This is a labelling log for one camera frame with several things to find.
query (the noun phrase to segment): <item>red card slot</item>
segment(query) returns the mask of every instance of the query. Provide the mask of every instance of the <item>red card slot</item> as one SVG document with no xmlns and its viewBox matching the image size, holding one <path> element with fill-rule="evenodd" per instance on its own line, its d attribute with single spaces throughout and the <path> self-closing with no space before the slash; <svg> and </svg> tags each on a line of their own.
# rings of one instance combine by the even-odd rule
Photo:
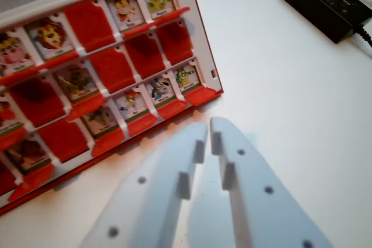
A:
<svg viewBox="0 0 372 248">
<path fill-rule="evenodd" d="M 38 130 L 53 154 L 64 163 L 87 151 L 87 140 L 75 122 L 61 119 Z"/>
<path fill-rule="evenodd" d="M 13 190 L 17 185 L 13 174 L 0 161 L 0 196 Z"/>
<path fill-rule="evenodd" d="M 16 190 L 11 194 L 8 201 L 13 202 L 38 188 L 51 178 L 53 170 L 54 166 L 52 163 L 48 163 L 47 165 L 25 175 L 23 177 L 23 183 L 17 186 Z"/>
<path fill-rule="evenodd" d="M 158 45 L 147 34 L 126 40 L 124 44 L 135 69 L 142 78 L 149 77 L 165 69 Z"/>
<path fill-rule="evenodd" d="M 95 6 L 92 0 L 67 7 L 65 14 L 87 52 L 115 42 L 105 12 L 101 7 Z"/>
<path fill-rule="evenodd" d="M 145 32 L 145 31 L 148 31 L 150 29 L 150 27 L 153 26 L 153 23 L 145 23 L 141 26 L 137 26 L 137 27 L 134 27 L 128 31 L 125 31 L 123 33 L 123 38 L 124 39 L 127 39 L 129 37 L 133 37 L 133 36 L 136 36 L 142 32 Z"/>
<path fill-rule="evenodd" d="M 85 98 L 72 105 L 70 114 L 67 116 L 67 120 L 72 121 L 75 118 L 81 117 L 87 113 L 93 112 L 106 103 L 105 98 L 101 93 L 97 93 L 90 97 Z"/>
<path fill-rule="evenodd" d="M 170 64 L 175 65 L 192 56 L 191 40 L 185 25 L 175 21 L 157 28 L 156 34 Z"/>
<path fill-rule="evenodd" d="M 110 93 L 135 83 L 126 57 L 122 52 L 117 52 L 115 48 L 105 49 L 91 55 L 90 61 Z"/>
<path fill-rule="evenodd" d="M 52 86 L 39 78 L 16 84 L 9 93 L 35 127 L 65 114 L 63 104 Z"/>
<path fill-rule="evenodd" d="M 97 157 L 106 151 L 114 148 L 115 146 L 121 144 L 125 137 L 120 128 L 115 129 L 107 134 L 100 136 L 95 140 L 95 145 L 92 151 L 92 157 Z"/>
<path fill-rule="evenodd" d="M 159 115 L 164 119 L 167 120 L 172 116 L 175 116 L 177 113 L 185 110 L 188 106 L 188 103 L 179 99 L 175 99 L 164 106 L 158 108 Z"/>
<path fill-rule="evenodd" d="M 199 106 L 217 97 L 216 93 L 217 92 L 214 89 L 201 85 L 200 87 L 187 92 L 184 97 L 185 100 L 193 106 Z"/>
<path fill-rule="evenodd" d="M 189 10 L 190 10 L 190 7 L 183 7 L 179 10 L 175 10 L 173 12 L 165 14 L 164 16 L 155 20 L 154 25 L 159 26 L 161 24 L 165 24 L 169 21 L 175 20 L 176 18 L 180 17 L 184 12 L 189 11 Z"/>
<path fill-rule="evenodd" d="M 153 114 L 147 113 L 144 116 L 141 116 L 140 118 L 128 123 L 129 135 L 134 136 L 145 131 L 153 126 L 156 123 L 156 120 L 157 119 Z"/>
<path fill-rule="evenodd" d="M 26 134 L 26 129 L 23 127 L 14 130 L 0 138 L 0 151 L 10 148 L 18 143 Z"/>
</svg>

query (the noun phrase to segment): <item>white desk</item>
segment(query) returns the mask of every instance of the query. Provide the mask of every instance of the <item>white desk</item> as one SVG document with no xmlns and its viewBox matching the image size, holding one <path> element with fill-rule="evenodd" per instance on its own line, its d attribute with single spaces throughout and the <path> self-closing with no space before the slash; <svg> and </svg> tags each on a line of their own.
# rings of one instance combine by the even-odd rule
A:
<svg viewBox="0 0 372 248">
<path fill-rule="evenodd" d="M 335 247 L 371 247 L 372 51 L 357 36 L 359 45 L 333 44 L 283 0 L 198 2 L 222 97 L 0 217 L 0 247 L 77 247 L 128 172 L 182 125 L 211 116 L 250 135 Z M 209 150 L 174 247 L 234 247 Z"/>
</svg>

